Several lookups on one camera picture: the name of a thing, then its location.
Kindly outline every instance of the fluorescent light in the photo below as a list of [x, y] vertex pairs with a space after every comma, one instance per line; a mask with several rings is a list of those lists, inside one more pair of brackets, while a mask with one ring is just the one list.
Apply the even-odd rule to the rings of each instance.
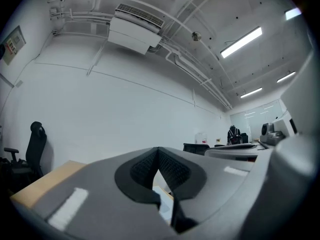
[[245, 46], [246, 44], [250, 43], [252, 40], [256, 39], [257, 37], [262, 35], [262, 28], [258, 27], [251, 31], [249, 34], [245, 35], [238, 41], [231, 44], [228, 48], [224, 49], [221, 52], [223, 58], [228, 57], [230, 54], [233, 54], [235, 51], [239, 50], [241, 47]]
[[244, 95], [240, 96], [240, 98], [244, 98], [244, 97], [247, 97], [247, 96], [249, 96], [249, 95], [251, 95], [251, 94], [255, 94], [255, 93], [257, 93], [257, 92], [259, 92], [259, 91], [261, 91], [261, 90], [262, 90], [262, 87], [259, 88], [259, 89], [254, 90], [254, 91], [252, 91], [252, 92], [249, 92], [249, 93], [247, 93], [247, 94], [244, 94]]
[[256, 112], [252, 112], [252, 113], [249, 113], [249, 114], [245, 114], [245, 116], [247, 116], [247, 115], [251, 115], [251, 114], [253, 114], [253, 113], [256, 113]]
[[288, 10], [285, 12], [285, 19], [290, 20], [300, 14], [301, 14], [301, 11], [299, 10], [299, 8], [294, 8], [292, 10]]
[[281, 82], [281, 81], [283, 81], [283, 80], [285, 80], [285, 79], [287, 79], [287, 78], [289, 78], [289, 77], [293, 76], [295, 73], [296, 73], [296, 72], [295, 72], [295, 71], [293, 71], [292, 73], [290, 73], [290, 74], [286, 75], [285, 77], [280, 78], [280, 79], [279, 79], [278, 81], [276, 81], [276, 82], [277, 82], [277, 83], [279, 83], [279, 82]]

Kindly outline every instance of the air conditioner vent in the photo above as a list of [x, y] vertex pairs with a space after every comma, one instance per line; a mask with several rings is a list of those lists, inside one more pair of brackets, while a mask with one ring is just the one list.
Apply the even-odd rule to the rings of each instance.
[[160, 29], [162, 28], [163, 24], [165, 23], [160, 18], [157, 18], [144, 10], [141, 10], [139, 8], [135, 8], [135, 7], [123, 4], [123, 3], [121, 3], [115, 10], [139, 17], [145, 21], [148, 21], [148, 22], [156, 25]]

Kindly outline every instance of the wooden desk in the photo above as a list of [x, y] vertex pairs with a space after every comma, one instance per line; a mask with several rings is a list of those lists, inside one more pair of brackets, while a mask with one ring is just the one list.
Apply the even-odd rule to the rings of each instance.
[[[85, 163], [69, 160], [60, 167], [54, 169], [34, 183], [20, 190], [12, 195], [10, 198], [15, 200], [28, 208], [32, 208], [34, 204], [51, 188], [62, 182], [64, 179], [70, 177], [72, 174], [79, 171], [86, 166]], [[173, 197], [163, 190], [171, 199]]]

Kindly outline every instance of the chair headrest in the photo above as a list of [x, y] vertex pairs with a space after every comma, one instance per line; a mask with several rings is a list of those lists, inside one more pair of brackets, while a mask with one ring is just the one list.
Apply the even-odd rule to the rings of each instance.
[[45, 129], [42, 127], [42, 123], [40, 122], [33, 122], [30, 126], [31, 132], [36, 134], [39, 138], [41, 138], [45, 133]]

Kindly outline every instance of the air conditioner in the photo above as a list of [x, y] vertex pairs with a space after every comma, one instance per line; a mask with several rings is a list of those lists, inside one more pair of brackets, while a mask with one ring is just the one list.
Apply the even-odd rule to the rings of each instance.
[[120, 4], [110, 22], [108, 41], [146, 54], [159, 44], [157, 33], [163, 25], [163, 20], [144, 10]]
[[165, 24], [162, 19], [151, 13], [123, 3], [115, 9], [115, 17], [140, 25], [156, 34]]

